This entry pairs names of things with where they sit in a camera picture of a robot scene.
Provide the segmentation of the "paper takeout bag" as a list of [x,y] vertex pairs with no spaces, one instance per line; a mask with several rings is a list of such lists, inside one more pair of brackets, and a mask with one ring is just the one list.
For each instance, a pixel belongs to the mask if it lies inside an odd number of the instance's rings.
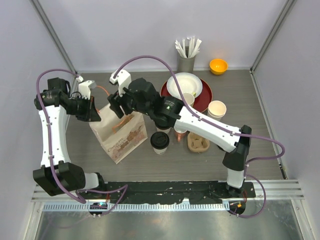
[[147,138],[144,117],[133,112],[118,118],[107,104],[98,111],[101,121],[89,126],[107,155],[118,164]]

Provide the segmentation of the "white paper cup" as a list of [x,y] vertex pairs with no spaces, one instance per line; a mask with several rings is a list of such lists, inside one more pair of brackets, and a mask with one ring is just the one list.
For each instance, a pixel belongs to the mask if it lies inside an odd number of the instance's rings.
[[163,128],[163,127],[159,127],[159,126],[156,126],[156,129],[157,129],[158,132],[163,132],[163,133],[165,133],[167,135],[170,133],[170,130],[171,130],[170,127],[169,128]]
[[163,149],[157,149],[157,148],[153,148],[154,152],[158,155],[162,155],[166,152],[167,148],[163,148]]

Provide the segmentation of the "black cup lid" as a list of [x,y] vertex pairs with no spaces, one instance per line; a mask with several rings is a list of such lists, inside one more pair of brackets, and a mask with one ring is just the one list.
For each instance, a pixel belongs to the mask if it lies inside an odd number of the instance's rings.
[[152,134],[150,138],[150,144],[154,149],[162,150],[169,146],[170,138],[162,131],[157,131]]

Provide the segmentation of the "stack of white paper cups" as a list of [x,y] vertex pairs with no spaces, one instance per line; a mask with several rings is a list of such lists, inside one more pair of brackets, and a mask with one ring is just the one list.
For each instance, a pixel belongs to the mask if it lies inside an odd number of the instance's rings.
[[216,121],[220,121],[227,112],[226,105],[219,100],[214,100],[209,103],[207,108],[207,116]]

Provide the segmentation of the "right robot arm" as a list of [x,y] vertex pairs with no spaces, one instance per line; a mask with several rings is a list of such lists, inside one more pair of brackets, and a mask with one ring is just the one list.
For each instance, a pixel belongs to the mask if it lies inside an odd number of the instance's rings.
[[227,168],[226,193],[233,198],[244,191],[245,162],[251,145],[252,129],[226,126],[173,96],[161,96],[152,83],[138,78],[108,97],[110,109],[119,117],[138,112],[164,128],[195,133],[225,151],[222,164]]

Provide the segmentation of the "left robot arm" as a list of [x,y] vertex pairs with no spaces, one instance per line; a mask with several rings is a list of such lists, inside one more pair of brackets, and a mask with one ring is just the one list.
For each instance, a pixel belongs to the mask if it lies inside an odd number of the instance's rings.
[[56,77],[48,79],[48,88],[36,96],[43,139],[40,168],[33,171],[33,179],[50,196],[67,191],[89,190],[93,198],[100,200],[107,192],[103,177],[97,173],[85,173],[71,163],[66,142],[66,120],[75,116],[83,122],[99,122],[101,117],[95,107],[91,90],[97,85],[93,80],[79,84],[79,95],[71,96],[70,83]]

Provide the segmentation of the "pink mug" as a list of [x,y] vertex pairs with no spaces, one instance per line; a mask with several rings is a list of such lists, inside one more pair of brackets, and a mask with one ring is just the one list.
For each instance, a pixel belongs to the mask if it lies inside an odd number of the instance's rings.
[[177,130],[176,128],[174,128],[174,134],[178,142],[180,142],[185,137],[187,132],[187,130]]

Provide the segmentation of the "white paper plate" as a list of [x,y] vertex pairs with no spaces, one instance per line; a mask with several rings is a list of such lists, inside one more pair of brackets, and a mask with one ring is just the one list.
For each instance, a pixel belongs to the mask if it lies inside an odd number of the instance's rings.
[[[176,73],[175,77],[183,94],[190,93],[193,94],[195,98],[197,98],[201,94],[203,90],[203,84],[200,78],[196,75],[188,72],[180,72]],[[171,96],[175,98],[178,98],[180,96],[173,76],[168,79],[166,87]]]

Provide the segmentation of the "grey straw holder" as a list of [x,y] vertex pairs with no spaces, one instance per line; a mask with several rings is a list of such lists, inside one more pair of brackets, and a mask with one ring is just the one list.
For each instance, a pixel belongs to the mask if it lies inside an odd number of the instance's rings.
[[185,58],[180,55],[177,57],[177,73],[193,73],[196,56]]

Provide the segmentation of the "red round tray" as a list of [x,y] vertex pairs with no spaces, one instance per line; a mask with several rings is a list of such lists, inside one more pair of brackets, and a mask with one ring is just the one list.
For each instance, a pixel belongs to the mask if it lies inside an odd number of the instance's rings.
[[213,100],[213,92],[210,86],[203,79],[202,82],[202,92],[195,98],[193,108],[201,113],[208,109],[209,103]]

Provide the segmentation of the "brown cardboard cup carrier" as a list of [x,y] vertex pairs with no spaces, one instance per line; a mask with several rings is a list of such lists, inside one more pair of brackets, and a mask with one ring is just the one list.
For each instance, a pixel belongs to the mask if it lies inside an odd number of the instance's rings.
[[198,134],[190,132],[187,135],[187,146],[191,152],[203,153],[210,147],[210,141]]

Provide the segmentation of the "white wrapped straws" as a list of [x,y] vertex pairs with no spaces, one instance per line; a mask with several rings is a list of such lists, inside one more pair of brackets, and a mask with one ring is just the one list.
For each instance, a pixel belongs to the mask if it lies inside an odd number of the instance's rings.
[[193,36],[184,38],[181,42],[176,39],[174,45],[181,58],[191,59],[200,53],[201,43],[202,40]]

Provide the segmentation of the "orange bowl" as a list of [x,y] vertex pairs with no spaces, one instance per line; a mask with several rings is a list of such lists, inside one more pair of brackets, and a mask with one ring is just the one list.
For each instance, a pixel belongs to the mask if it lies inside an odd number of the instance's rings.
[[209,68],[214,75],[222,75],[228,70],[228,63],[223,59],[212,59]]

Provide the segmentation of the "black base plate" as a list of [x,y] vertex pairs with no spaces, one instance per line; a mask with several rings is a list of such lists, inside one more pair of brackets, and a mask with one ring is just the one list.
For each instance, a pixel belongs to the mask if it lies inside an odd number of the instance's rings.
[[120,204],[173,205],[180,204],[187,198],[194,204],[216,204],[223,199],[255,198],[256,192],[252,182],[244,182],[241,189],[228,187],[225,181],[109,181],[101,189],[115,192],[109,194],[112,204],[121,197],[119,189],[128,185]]

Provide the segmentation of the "aluminium frame rail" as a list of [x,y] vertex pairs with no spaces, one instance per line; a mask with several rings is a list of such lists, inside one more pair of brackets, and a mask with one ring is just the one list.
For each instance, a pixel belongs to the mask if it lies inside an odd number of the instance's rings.
[[[120,188],[127,185],[126,191]],[[222,181],[132,181],[106,183],[114,193],[95,198],[82,193],[86,203],[72,200],[65,194],[49,196],[36,186],[31,200],[43,203],[43,210],[89,211],[98,215],[113,208],[114,212],[169,211],[238,211],[243,213],[251,201],[301,200],[303,192],[297,180],[255,180],[243,184],[243,193],[229,193]]]

